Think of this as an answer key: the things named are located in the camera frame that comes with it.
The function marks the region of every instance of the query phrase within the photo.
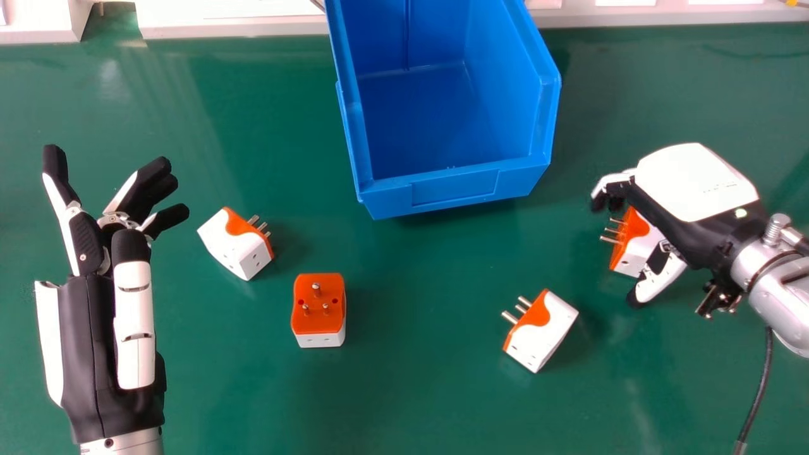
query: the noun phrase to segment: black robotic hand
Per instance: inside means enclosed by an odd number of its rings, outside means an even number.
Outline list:
[[[746,289],[732,279],[731,267],[768,222],[747,178],[705,146],[680,144],[602,177],[591,193],[593,211],[619,211],[626,203],[665,237],[627,295],[631,306],[649,302],[690,266],[714,276],[698,314],[710,318],[715,309],[735,310]]]
[[[138,453],[158,453],[166,373],[155,350],[150,243],[185,221],[188,207],[149,213],[177,188],[171,164],[161,157],[137,170],[98,220],[82,208],[55,145],[44,148],[42,180],[72,272],[62,286],[35,283],[49,395],[82,453],[149,445]]]

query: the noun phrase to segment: black cable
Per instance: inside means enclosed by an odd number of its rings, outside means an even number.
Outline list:
[[[742,455],[745,448],[747,448],[748,434],[750,427],[753,426],[753,420],[756,419],[758,408],[761,406],[761,399],[764,398],[764,391],[767,389],[767,381],[769,380],[769,369],[773,364],[773,328],[767,327],[766,329],[767,350],[764,356],[764,370],[761,372],[761,379],[759,380],[759,389],[756,392],[756,397],[753,399],[753,404],[750,406],[748,418],[744,421],[742,431],[739,432],[739,437],[736,438],[736,445],[733,448],[733,455]]]

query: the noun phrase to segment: plug adapter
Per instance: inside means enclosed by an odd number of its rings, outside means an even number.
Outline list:
[[[211,256],[244,281],[256,276],[275,258],[267,223],[256,227],[258,219],[258,215],[253,215],[245,221],[223,207],[197,229]]]
[[[292,333],[301,347],[345,341],[345,282],[340,274],[300,274],[295,280]]]
[[[630,206],[623,219],[610,218],[615,228],[606,227],[600,239],[613,244],[609,269],[633,278],[640,276],[646,261],[663,234]]]
[[[523,304],[515,305],[523,314],[519,319],[507,311],[501,313],[507,321],[514,324],[503,344],[503,350],[525,368],[536,373],[551,358],[561,340],[565,339],[578,316],[578,310],[547,289],[533,303],[522,296],[518,300]]]

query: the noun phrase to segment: bin bottom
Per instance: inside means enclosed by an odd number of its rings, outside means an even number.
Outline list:
[[[358,82],[375,180],[504,159],[462,62]]]

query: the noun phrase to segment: metal cylinder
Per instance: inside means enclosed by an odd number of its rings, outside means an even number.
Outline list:
[[[792,223],[792,219],[782,213],[776,213],[769,217],[769,223],[767,223],[764,235],[761,236],[761,242],[770,248],[775,248],[781,243],[781,230],[789,226],[790,223]]]

